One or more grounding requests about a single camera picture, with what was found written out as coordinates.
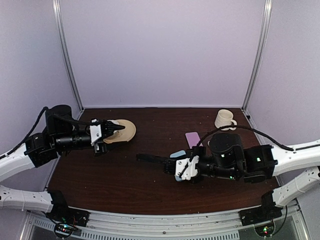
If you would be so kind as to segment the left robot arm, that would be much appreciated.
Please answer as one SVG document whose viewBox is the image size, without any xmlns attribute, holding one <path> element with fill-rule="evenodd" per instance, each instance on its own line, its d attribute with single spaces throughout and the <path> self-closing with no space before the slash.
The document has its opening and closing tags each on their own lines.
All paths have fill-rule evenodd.
<svg viewBox="0 0 320 240">
<path fill-rule="evenodd" d="M 13 149 L 0 156 L 0 179 L 3 181 L 25 170 L 39 168 L 63 153 L 74 150 L 93 149 L 102 155 L 116 144 L 116 134 L 126 128 L 123 120 L 92 119 L 90 122 L 73 119 L 72 108 L 61 104 L 44 107 L 36 121 L 45 116 L 46 126 L 42 132 L 30 130 Z M 41 211 L 53 214 L 61 222 L 72 218 L 60 191 L 24 191 L 0 187 L 1 209 Z"/>
</svg>

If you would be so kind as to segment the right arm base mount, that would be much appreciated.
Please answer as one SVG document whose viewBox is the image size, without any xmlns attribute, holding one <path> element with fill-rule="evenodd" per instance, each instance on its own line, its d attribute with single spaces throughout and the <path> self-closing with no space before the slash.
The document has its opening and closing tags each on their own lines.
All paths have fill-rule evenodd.
<svg viewBox="0 0 320 240">
<path fill-rule="evenodd" d="M 261 197 L 260 206 L 240 210 L 238 213 L 242 226 L 256 225 L 270 221 L 270 223 L 265 226 L 260 225 L 254 228 L 255 233 L 264 239 L 272 238 L 276 235 L 283 228 L 288 216 L 288 207 L 277 207 L 276 202 L 273 200 L 273 193 L 273 190 L 265 193 Z M 279 227 L 276 227 L 274 220 L 283 215 L 282 209 L 285 209 L 284 220 Z"/>
</svg>

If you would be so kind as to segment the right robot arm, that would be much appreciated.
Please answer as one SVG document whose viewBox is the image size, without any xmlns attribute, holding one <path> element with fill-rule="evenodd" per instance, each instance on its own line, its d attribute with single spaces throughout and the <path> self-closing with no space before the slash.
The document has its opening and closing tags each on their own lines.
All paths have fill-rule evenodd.
<svg viewBox="0 0 320 240">
<path fill-rule="evenodd" d="M 282 209 L 293 199 L 307 192 L 320 181 L 320 142 L 313 141 L 284 146 L 258 145 L 244 148 L 238 134 L 217 133 L 208 143 L 211 155 L 202 144 L 192 146 L 178 156 L 160 157 L 137 154 L 140 162 L 162 164 L 166 174 L 178 182 L 196 183 L 204 177 L 246 183 L 260 183 L 286 172 L 303 169 L 293 180 L 270 190 L 261 197 L 258 207 L 239 212 L 243 225 L 279 218 Z"/>
</svg>

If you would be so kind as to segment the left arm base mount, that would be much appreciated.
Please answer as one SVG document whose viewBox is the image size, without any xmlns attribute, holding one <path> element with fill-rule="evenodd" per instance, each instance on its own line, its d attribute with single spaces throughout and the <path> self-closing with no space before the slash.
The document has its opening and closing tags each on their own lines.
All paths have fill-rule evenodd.
<svg viewBox="0 0 320 240">
<path fill-rule="evenodd" d="M 52 209 L 43 213 L 54 224 L 53 232 L 58 238 L 69 238 L 80 230 L 79 227 L 87 226 L 90 216 L 88 211 L 69 207 L 61 191 L 47 193 L 51 197 Z"/>
</svg>

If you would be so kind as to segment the pink phone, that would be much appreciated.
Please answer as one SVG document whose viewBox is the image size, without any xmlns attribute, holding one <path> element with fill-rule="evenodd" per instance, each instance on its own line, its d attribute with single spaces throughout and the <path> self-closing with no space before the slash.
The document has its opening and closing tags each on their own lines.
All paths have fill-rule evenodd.
<svg viewBox="0 0 320 240">
<path fill-rule="evenodd" d="M 195 147 L 200 141 L 200 136 L 198 132 L 195 132 L 195 131 L 185 133 L 185 138 L 190 149 L 192 147 Z"/>
</svg>

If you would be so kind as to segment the light blue cased phone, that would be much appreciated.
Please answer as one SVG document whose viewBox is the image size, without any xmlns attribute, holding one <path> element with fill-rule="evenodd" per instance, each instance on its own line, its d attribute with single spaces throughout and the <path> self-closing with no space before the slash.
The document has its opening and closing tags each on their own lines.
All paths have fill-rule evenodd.
<svg viewBox="0 0 320 240">
<path fill-rule="evenodd" d="M 186 152 L 184 150 L 180 150 L 180 151 L 172 153 L 169 157 L 172 159 L 172 158 L 182 157 L 185 154 L 186 154 Z M 176 163 L 175 162 L 173 163 L 173 168 L 174 168 L 173 173 L 174 173 L 175 180 L 177 182 L 182 182 L 183 180 L 179 176 L 176 175 Z"/>
</svg>

